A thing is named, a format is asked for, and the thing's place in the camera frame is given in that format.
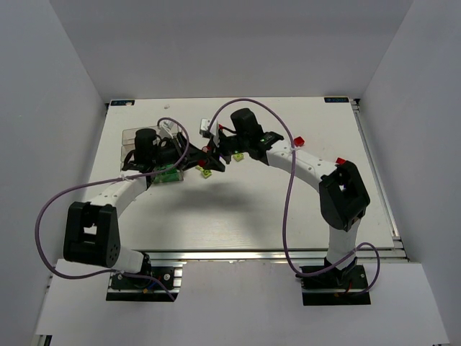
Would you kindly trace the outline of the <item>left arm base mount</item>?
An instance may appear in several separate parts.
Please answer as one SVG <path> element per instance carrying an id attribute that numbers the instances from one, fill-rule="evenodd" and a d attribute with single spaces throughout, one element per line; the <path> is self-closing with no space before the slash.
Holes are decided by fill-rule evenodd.
<path id="1" fill-rule="evenodd" d="M 147 275 L 157 279 L 165 288 L 151 279 L 131 278 L 122 274 L 111 275 L 106 301 L 172 303 L 179 294 L 183 265 L 180 262 L 152 264 Z"/>

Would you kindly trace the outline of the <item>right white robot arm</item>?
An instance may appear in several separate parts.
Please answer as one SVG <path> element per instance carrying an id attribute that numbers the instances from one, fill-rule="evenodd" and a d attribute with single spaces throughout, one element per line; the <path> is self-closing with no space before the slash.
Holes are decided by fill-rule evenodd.
<path id="1" fill-rule="evenodd" d="M 314 274 L 332 275 L 341 282 L 357 264 L 358 228 L 370 197 L 357 166 L 350 161 L 324 161 L 301 151 L 291 133 L 282 136 L 265 131 L 249 108 L 236 110 L 230 116 L 230 135 L 210 121 L 210 147 L 214 154 L 229 159 L 233 154 L 247 153 L 268 167 L 289 173 L 289 183 L 300 179 L 312 187 L 320 199 L 320 211 L 329 226 L 328 250 L 324 267 Z"/>

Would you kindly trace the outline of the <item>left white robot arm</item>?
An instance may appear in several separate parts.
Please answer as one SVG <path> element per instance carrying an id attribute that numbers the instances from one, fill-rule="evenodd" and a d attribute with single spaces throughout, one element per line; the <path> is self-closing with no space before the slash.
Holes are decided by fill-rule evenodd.
<path id="1" fill-rule="evenodd" d="M 221 130 L 206 131 L 204 148 L 192 145 L 181 130 L 141 128 L 127 152 L 121 175 L 108 187 L 86 202 L 74 202 L 68 209 L 63 245 L 65 260 L 103 267 L 130 275 L 149 274 L 146 254 L 121 244 L 118 219 L 125 209 L 158 178 L 172 171 L 183 172 L 196 166 L 222 172 Z"/>

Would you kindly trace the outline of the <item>small red square lego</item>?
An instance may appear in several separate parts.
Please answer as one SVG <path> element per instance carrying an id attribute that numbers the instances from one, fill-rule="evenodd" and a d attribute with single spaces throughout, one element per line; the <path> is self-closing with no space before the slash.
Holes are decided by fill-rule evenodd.
<path id="1" fill-rule="evenodd" d="M 295 147 L 302 147 L 305 145 L 305 140 L 301 136 L 298 136 L 294 138 L 293 143 L 295 144 Z"/>

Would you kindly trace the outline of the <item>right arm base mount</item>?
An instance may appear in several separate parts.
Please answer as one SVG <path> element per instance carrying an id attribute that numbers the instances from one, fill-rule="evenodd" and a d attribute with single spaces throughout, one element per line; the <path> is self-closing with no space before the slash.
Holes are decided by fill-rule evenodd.
<path id="1" fill-rule="evenodd" d="M 355 266 L 345 278 L 338 279 L 333 271 L 309 278 L 300 277 L 304 306 L 367 306 L 371 298 L 363 265 Z"/>

